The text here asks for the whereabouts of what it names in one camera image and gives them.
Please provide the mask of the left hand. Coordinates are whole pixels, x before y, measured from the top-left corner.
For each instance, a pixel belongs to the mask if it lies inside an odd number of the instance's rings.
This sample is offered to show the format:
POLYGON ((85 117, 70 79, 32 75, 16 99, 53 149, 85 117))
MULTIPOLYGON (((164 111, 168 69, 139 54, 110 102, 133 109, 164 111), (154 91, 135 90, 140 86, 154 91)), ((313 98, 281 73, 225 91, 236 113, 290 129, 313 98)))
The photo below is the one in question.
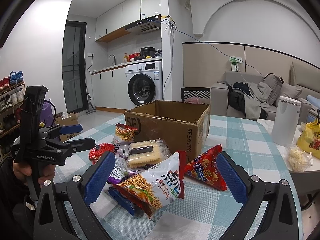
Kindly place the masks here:
MULTIPOLYGON (((24 185, 28 185, 27 177, 31 176, 32 169, 28 164, 24 163, 12 163, 13 172, 17 179, 21 180, 24 185)), ((47 165, 42 171, 42 176, 38 179, 38 184, 40 188, 43 187, 43 184, 46 180, 53 180, 55 176, 55 165, 47 165)))

